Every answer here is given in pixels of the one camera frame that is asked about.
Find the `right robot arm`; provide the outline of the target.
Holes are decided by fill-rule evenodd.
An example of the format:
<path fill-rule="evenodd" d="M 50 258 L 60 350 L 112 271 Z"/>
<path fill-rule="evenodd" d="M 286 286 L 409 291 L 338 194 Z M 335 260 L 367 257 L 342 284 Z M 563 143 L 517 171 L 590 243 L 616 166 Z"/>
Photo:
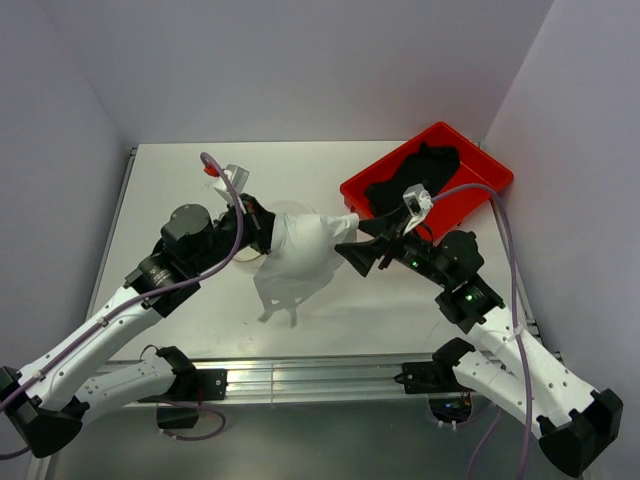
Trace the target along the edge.
<path fill-rule="evenodd" d="M 475 391 L 521 422 L 546 458 L 578 478 L 617 438 L 622 400 L 576 376 L 521 324 L 481 278 L 484 259 L 472 232 L 453 230 L 433 244 L 388 218 L 365 220 L 366 242 L 336 252 L 361 276 L 396 261 L 441 287 L 435 302 L 461 336 L 424 363 L 402 367 L 406 393 Z"/>

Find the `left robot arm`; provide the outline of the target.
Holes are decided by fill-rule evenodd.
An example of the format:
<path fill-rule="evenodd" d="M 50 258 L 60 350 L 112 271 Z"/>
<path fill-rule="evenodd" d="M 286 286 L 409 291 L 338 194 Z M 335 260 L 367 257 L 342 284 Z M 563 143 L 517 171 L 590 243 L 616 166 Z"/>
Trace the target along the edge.
<path fill-rule="evenodd" d="M 151 254 L 102 309 L 39 359 L 19 369 L 2 368 L 1 410 L 26 451 L 48 457 L 90 422 L 131 402 L 181 401 L 194 395 L 196 368 L 175 346 L 102 377 L 96 372 L 121 347 L 185 303 L 237 251 L 251 247 L 268 253 L 274 223 L 274 213 L 247 194 L 217 220 L 198 204 L 177 208 Z"/>

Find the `black garment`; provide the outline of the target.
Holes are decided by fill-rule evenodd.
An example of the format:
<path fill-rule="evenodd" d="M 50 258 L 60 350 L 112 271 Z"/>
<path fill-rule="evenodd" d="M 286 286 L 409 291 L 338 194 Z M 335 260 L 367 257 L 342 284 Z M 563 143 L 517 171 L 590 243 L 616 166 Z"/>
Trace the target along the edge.
<path fill-rule="evenodd" d="M 403 193 L 422 183 L 431 196 L 438 194 L 460 167 L 459 151 L 453 146 L 430 146 L 421 142 L 405 157 L 388 180 L 368 186 L 364 195 L 374 217 L 393 212 L 403 203 Z"/>

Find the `white bra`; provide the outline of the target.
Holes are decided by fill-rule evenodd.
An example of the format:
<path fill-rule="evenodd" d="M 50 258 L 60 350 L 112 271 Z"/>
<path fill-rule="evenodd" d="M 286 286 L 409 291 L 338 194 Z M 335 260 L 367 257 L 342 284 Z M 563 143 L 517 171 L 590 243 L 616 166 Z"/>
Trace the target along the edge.
<path fill-rule="evenodd" d="M 335 247 L 356 240 L 359 217 L 354 214 L 326 216 L 278 213 L 272 232 L 271 251 L 254 275 L 254 285 L 267 322 L 280 310 L 297 326 L 298 307 L 325 288 L 343 264 Z"/>

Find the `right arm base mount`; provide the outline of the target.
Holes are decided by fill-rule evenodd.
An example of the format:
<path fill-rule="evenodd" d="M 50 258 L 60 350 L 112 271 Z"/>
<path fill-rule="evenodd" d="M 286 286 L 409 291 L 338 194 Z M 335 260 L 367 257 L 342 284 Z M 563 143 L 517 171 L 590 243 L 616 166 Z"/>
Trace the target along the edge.
<path fill-rule="evenodd" d="M 473 391 L 455 379 L 451 369 L 441 362 L 405 362 L 393 377 L 406 395 L 425 395 L 429 421 L 439 429 L 457 431 L 489 411 L 488 400 L 474 400 Z"/>

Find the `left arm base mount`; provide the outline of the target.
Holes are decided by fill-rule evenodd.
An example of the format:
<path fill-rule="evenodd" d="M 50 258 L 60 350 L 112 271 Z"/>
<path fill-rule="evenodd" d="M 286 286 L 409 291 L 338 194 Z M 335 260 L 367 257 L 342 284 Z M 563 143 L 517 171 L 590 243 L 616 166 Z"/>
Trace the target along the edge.
<path fill-rule="evenodd" d="M 227 387 L 227 371 L 224 369 L 196 370 L 194 379 L 179 391 L 153 397 L 157 403 L 156 424 L 159 432 L 175 441 L 197 442 L 212 439 L 221 434 L 227 424 L 226 416 L 209 401 L 220 401 L 225 398 Z M 213 418 L 216 428 L 209 433 L 186 434 L 183 430 L 191 430 L 200 420 Z"/>

